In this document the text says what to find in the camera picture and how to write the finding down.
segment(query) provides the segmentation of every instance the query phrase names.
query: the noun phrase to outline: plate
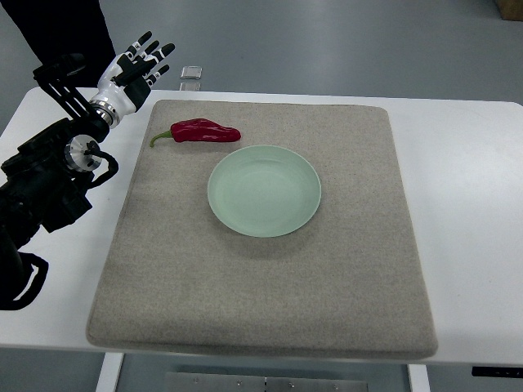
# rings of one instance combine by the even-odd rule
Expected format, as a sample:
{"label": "plate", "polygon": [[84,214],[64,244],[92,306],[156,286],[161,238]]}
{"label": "plate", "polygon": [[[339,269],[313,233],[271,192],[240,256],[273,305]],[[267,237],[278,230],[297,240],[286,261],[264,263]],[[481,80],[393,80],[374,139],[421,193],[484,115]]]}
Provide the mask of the plate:
{"label": "plate", "polygon": [[311,164],[290,149],[252,145],[216,165],[207,194],[224,225],[253,237],[277,237],[313,217],[321,183]]}

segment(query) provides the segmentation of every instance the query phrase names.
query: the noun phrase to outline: metal plate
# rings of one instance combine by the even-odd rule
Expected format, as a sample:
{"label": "metal plate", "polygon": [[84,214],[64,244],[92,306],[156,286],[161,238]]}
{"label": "metal plate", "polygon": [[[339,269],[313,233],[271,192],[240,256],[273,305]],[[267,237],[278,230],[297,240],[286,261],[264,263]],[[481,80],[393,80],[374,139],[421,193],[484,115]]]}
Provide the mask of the metal plate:
{"label": "metal plate", "polygon": [[200,84],[198,82],[182,82],[180,83],[180,91],[199,91]]}
{"label": "metal plate", "polygon": [[165,375],[165,392],[368,392],[364,381],[320,380],[230,374],[175,373]]}
{"label": "metal plate", "polygon": [[202,67],[188,65],[181,69],[180,79],[200,79],[202,77]]}

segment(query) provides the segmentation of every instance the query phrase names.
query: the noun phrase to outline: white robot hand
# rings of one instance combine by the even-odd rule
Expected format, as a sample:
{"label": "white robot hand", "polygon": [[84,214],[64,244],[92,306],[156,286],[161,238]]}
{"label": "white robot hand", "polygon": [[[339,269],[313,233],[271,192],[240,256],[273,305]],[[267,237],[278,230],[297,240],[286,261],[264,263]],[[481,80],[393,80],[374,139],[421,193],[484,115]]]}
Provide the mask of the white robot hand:
{"label": "white robot hand", "polygon": [[152,72],[174,50],[172,43],[156,50],[159,42],[154,41],[140,51],[151,37],[152,33],[148,31],[125,53],[114,58],[98,82],[98,93],[89,102],[111,128],[116,127],[123,116],[135,113],[143,105],[150,88],[169,69],[165,65]]}

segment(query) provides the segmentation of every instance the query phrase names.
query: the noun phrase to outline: small metal object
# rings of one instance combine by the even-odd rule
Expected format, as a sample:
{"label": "small metal object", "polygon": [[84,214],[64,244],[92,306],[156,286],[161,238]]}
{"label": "small metal object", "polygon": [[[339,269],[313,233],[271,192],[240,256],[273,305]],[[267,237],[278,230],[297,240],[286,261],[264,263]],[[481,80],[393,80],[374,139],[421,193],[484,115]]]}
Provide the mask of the small metal object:
{"label": "small metal object", "polygon": [[181,69],[180,79],[200,79],[202,77],[202,67],[187,65]]}
{"label": "small metal object", "polygon": [[92,142],[96,144],[96,140],[89,135],[78,135],[69,141],[64,149],[65,161],[69,169],[76,172],[92,172],[100,166],[101,158],[85,154],[89,150],[87,144]]}
{"label": "small metal object", "polygon": [[116,127],[120,123],[120,116],[116,112],[116,109],[108,102],[104,100],[91,100],[89,103],[111,128]]}
{"label": "small metal object", "polygon": [[180,91],[199,91],[201,85],[199,82],[182,82],[180,83]]}

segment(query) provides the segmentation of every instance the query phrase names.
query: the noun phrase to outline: red chili pepper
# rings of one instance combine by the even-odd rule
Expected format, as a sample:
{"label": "red chili pepper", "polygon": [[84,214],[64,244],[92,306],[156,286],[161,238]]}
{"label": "red chili pepper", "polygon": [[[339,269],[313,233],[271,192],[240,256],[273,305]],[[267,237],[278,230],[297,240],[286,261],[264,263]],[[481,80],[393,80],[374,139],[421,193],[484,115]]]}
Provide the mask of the red chili pepper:
{"label": "red chili pepper", "polygon": [[223,127],[205,118],[180,121],[171,125],[171,130],[153,137],[149,143],[154,147],[154,141],[161,137],[172,137],[174,141],[237,141],[242,136],[235,128]]}

